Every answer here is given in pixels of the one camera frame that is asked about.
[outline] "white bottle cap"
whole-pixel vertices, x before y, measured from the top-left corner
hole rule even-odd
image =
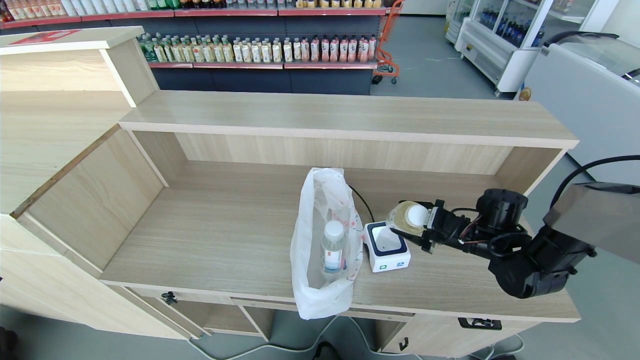
[[[331,220],[324,226],[324,236],[331,242],[340,241],[344,236],[344,226],[337,220]]]
[[[406,212],[406,221],[413,227],[422,227],[429,211],[422,205],[413,205]]]

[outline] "gray floor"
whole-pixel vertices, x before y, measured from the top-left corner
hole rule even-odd
[[[401,67],[401,79],[397,85],[385,79],[374,87],[374,95],[493,99],[491,84],[471,64],[458,59],[452,46],[444,40],[443,27],[443,19],[400,18],[388,49]],[[525,216],[534,228],[542,225],[542,216],[558,184],[574,169],[569,159],[563,159],[533,191]],[[578,266],[579,273],[567,285],[583,319],[572,324],[542,324],[523,332],[526,348],[518,354],[519,360],[638,358],[640,265],[604,251],[599,254],[595,259],[583,261]],[[306,322],[296,313],[279,312],[272,343],[305,348],[313,344],[326,323],[327,320]],[[360,323],[371,342],[372,323],[367,320]],[[0,309],[0,324],[19,333],[21,344],[17,355],[20,360],[206,359],[185,341],[96,331],[84,325],[21,314],[6,307]],[[337,320],[324,338],[338,348],[344,359],[388,359],[369,354],[356,327],[346,318]],[[263,341],[215,334],[198,343],[216,357],[227,357]],[[518,340],[511,338],[499,347],[518,345]],[[312,355],[312,352],[292,354],[267,349],[243,359],[311,359]]]

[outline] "white plastic bag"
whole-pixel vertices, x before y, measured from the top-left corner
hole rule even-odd
[[[330,220],[345,225],[349,243],[344,276],[328,284],[322,276],[321,242],[324,225]],[[349,309],[353,281],[362,264],[362,229],[344,170],[311,169],[300,192],[290,253],[293,294],[302,319],[326,318]]]

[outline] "checkout counter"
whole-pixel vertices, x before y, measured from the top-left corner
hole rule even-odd
[[[345,168],[385,218],[402,199],[527,195],[578,142],[534,102],[162,91],[142,33],[0,37],[3,304],[129,334],[268,340],[275,311],[296,311],[289,246],[310,167]],[[580,318],[564,290],[516,299],[485,259],[408,246],[406,269],[363,265],[342,314],[375,319],[379,351],[461,357]]]

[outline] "chest freezer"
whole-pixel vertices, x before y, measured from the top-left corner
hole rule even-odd
[[[640,49],[617,35],[571,31],[549,41],[514,101],[538,101],[580,140],[580,165],[640,154]],[[640,184],[640,161],[590,169],[597,181]]]

